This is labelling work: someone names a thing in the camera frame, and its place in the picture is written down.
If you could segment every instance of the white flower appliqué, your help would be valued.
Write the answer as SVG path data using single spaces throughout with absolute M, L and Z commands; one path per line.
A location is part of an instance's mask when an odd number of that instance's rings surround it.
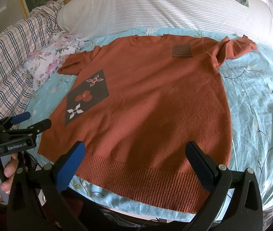
M 84 111 L 80 108 L 80 103 L 75 107 L 75 109 L 68 109 L 68 113 L 71 113 L 70 115 L 70 120 L 74 117 L 75 114 L 80 114 L 80 113 L 84 113 Z

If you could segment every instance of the orange sweater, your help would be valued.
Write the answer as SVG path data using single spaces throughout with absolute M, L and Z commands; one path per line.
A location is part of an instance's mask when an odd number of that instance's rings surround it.
M 77 174 L 123 197 L 196 213 L 208 193 L 185 157 L 194 140 L 228 165 L 231 118 L 217 68 L 257 49 L 238 40 L 131 36 L 72 54 L 60 74 L 78 75 L 52 113 L 39 153 L 55 162 L 77 141 Z

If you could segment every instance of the sweater sleeve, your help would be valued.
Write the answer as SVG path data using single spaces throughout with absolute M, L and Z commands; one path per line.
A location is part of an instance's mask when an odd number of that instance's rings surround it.
M 256 43 L 247 36 L 236 40 L 230 40 L 228 37 L 217 43 L 217 41 L 204 39 L 204 48 L 212 56 L 215 67 L 219 68 L 226 59 L 236 59 L 239 56 L 257 49 Z
M 78 75 L 82 69 L 87 67 L 102 48 L 95 46 L 92 51 L 84 51 L 69 55 L 63 66 L 58 69 L 59 74 Z

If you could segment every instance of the red flower appliqué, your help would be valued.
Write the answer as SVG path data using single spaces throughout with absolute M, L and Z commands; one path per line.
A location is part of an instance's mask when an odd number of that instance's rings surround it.
M 89 102 L 92 98 L 93 96 L 91 95 L 91 92 L 89 90 L 86 90 L 82 94 L 78 95 L 75 98 L 75 101 L 78 102 L 80 100 L 83 100 L 85 102 Z
M 96 75 L 94 79 L 88 79 L 87 82 L 91 82 L 91 87 L 95 85 L 96 82 L 101 82 L 103 79 L 99 78 L 99 75 Z

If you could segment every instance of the metal screw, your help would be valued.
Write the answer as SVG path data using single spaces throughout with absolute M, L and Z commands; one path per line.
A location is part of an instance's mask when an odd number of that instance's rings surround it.
M 254 173 L 254 170 L 252 168 L 250 168 L 250 167 L 247 169 L 247 171 L 248 171 L 249 174 L 253 174 Z
M 52 164 L 51 163 L 48 163 L 46 165 L 44 165 L 43 167 L 45 170 L 50 170 L 52 168 Z
M 225 171 L 227 168 L 226 168 L 226 166 L 224 164 L 220 164 L 219 169 L 222 170 L 222 171 Z
M 19 167 L 18 169 L 17 169 L 17 174 L 20 174 L 20 173 L 22 173 L 23 172 L 23 169 L 21 168 L 21 167 Z

